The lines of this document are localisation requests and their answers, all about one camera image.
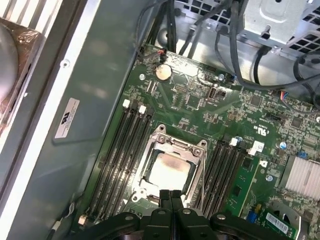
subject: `aluminum heatsink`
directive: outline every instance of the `aluminum heatsink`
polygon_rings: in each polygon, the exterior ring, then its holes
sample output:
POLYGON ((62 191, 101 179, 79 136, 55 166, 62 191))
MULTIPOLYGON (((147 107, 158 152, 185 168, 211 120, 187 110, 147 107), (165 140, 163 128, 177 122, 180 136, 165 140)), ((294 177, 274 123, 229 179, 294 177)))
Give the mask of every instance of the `aluminum heatsink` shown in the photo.
POLYGON ((288 176, 283 176, 281 185, 285 189, 299 193, 303 196, 320 199, 320 164, 313 161, 295 157, 288 176))

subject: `motherboard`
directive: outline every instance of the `motherboard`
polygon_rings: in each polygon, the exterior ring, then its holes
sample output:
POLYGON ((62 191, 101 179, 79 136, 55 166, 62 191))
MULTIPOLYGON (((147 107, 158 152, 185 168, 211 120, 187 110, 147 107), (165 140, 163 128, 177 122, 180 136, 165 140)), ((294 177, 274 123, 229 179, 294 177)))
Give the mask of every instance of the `motherboard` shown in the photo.
POLYGON ((73 230, 120 212, 141 217, 169 189, 206 217, 229 212, 291 239, 320 239, 319 139, 320 115, 290 110, 277 91, 243 88, 171 52, 137 59, 73 230))

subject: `cable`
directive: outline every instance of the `cable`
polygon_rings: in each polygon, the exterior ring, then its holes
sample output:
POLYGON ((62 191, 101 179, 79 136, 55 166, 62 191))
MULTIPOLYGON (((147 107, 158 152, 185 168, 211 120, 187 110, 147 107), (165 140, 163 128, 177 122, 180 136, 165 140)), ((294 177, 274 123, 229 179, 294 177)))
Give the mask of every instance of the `cable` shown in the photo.
POLYGON ((154 19, 150 33, 148 35, 148 38, 146 39, 147 43, 150 43, 151 45, 156 44, 157 36, 158 36, 159 30, 161 28, 161 24, 164 20, 165 15, 166 15, 166 4, 163 3, 163 4, 161 4, 159 12, 154 19))
MULTIPOLYGON (((308 52, 300 57, 298 57, 295 62, 294 62, 294 65, 293 65, 293 75, 295 77, 295 79, 297 81, 302 81, 304 78, 302 77, 301 75, 301 72, 300 72, 300 69, 299 69, 299 64, 301 64, 305 58, 307 56, 311 56, 311 55, 320 55, 320 51, 313 51, 313 52, 308 52)), ((310 84, 304 84, 303 85, 307 91, 309 92, 310 94, 310 98, 312 99, 312 103, 316 106, 317 109, 320 109, 320 105, 317 104, 317 101, 315 100, 315 91, 313 90, 313 87, 310 85, 310 84)))
POLYGON ((242 77, 240 66, 239 66, 239 57, 238 57, 238 47, 237 47, 237 30, 238 30, 238 21, 239 21, 239 3, 234 1, 231 5, 231 19, 230 19, 230 56, 232 66, 234 68, 237 80, 240 85, 245 88, 253 90, 280 90, 300 86, 302 84, 310 83, 311 81, 319 80, 320 74, 308 77, 302 81, 291 82, 287 84, 279 85, 259 85, 253 82, 245 81, 242 77))
POLYGON ((166 3, 167 14, 167 43, 168 50, 175 53, 177 48, 177 29, 175 18, 175 0, 168 0, 166 3))
POLYGON ((228 64, 225 62, 225 60, 223 59, 220 51, 219 51, 219 41, 220 41, 220 36, 221 33, 224 31, 225 28, 224 26, 216 33, 216 37, 215 37, 215 42, 214 42, 214 51, 215 51, 215 55, 217 57, 217 59, 219 60, 220 63, 222 63, 222 65, 224 66, 224 68, 226 69, 226 71, 230 74, 234 74, 234 71, 228 66, 228 64))
MULTIPOLYGON (((195 23, 194 25, 197 27, 198 25, 200 25, 203 21, 212 18, 214 15, 217 15, 219 13, 221 13, 222 10, 224 9, 228 9, 231 5, 233 0, 224 0, 220 5, 218 5, 217 7, 214 7, 210 12, 206 13, 205 15, 203 15, 202 17, 200 17, 195 23)), ((192 41, 192 37, 195 34, 196 29, 190 29, 188 32, 188 35, 185 39, 185 42, 182 46, 182 48, 179 51, 179 55, 183 55, 186 51, 186 49, 188 48, 189 44, 192 41)))
POLYGON ((159 54, 159 52, 154 52, 154 53, 151 53, 149 55, 143 55, 143 53, 140 51, 140 44, 139 44, 139 30, 140 30, 140 25, 141 25, 141 21, 142 21, 142 18, 143 16, 145 15, 145 13, 149 10, 149 9, 152 9, 153 7, 157 6, 157 5, 160 5, 160 4, 164 4, 165 2, 167 2, 168 0, 159 0, 149 6, 146 6, 145 8, 142 9, 142 11, 140 12, 140 15, 138 17, 138 20, 137 20, 137 24, 136 24, 136 29, 135 29, 135 34, 134 34, 134 38, 135 38, 135 50, 137 52, 137 55, 139 58, 141 59, 148 59, 148 58, 152 58, 152 57, 155 57, 156 55, 159 54))
POLYGON ((271 47, 269 46, 262 46, 257 52, 256 52, 256 59, 253 65, 253 79, 256 84, 260 84, 259 75, 258 75, 258 67, 260 65, 260 61, 263 56, 267 55, 267 53, 271 50, 271 47))
POLYGON ((306 115, 314 115, 314 114, 320 114, 320 111, 300 111, 295 109, 293 106, 291 106, 290 104, 288 104, 286 102, 286 97, 289 94, 287 92, 281 91, 281 95, 280 95, 280 100, 283 102, 283 104, 288 107, 290 110, 294 111, 295 113, 298 114, 306 114, 306 115))

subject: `plastic wrap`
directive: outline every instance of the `plastic wrap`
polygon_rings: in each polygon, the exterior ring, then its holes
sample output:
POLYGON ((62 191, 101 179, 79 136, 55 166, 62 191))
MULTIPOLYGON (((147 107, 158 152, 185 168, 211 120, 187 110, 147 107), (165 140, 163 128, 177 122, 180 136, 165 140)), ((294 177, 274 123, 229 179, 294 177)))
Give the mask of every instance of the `plastic wrap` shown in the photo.
POLYGON ((37 50, 39 49, 42 35, 35 30, 17 25, 2 18, 0 18, 0 24, 4 25, 9 30, 18 55, 16 80, 11 88, 11 91, 0 104, 1 134, 4 128, 10 122, 11 112, 13 112, 17 99, 22 97, 19 93, 29 72, 31 63, 33 62, 37 50))

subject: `sticker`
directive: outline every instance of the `sticker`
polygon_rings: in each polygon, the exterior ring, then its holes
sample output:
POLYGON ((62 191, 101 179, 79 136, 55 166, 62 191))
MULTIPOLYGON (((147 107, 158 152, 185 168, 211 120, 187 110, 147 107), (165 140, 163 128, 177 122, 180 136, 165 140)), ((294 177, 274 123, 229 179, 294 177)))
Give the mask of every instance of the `sticker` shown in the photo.
POLYGON ((66 105, 66 108, 64 110, 64 114, 62 115, 60 125, 58 127, 58 130, 55 134, 55 139, 62 139, 65 138, 68 135, 71 123, 75 117, 79 100, 70 98, 68 104, 66 105))
POLYGON ((254 141, 252 149, 256 150, 259 153, 262 153, 262 150, 264 149, 265 144, 263 142, 254 141))
POLYGON ((276 217, 272 216, 270 213, 266 215, 266 219, 284 234, 288 233, 289 227, 283 222, 279 221, 276 217))

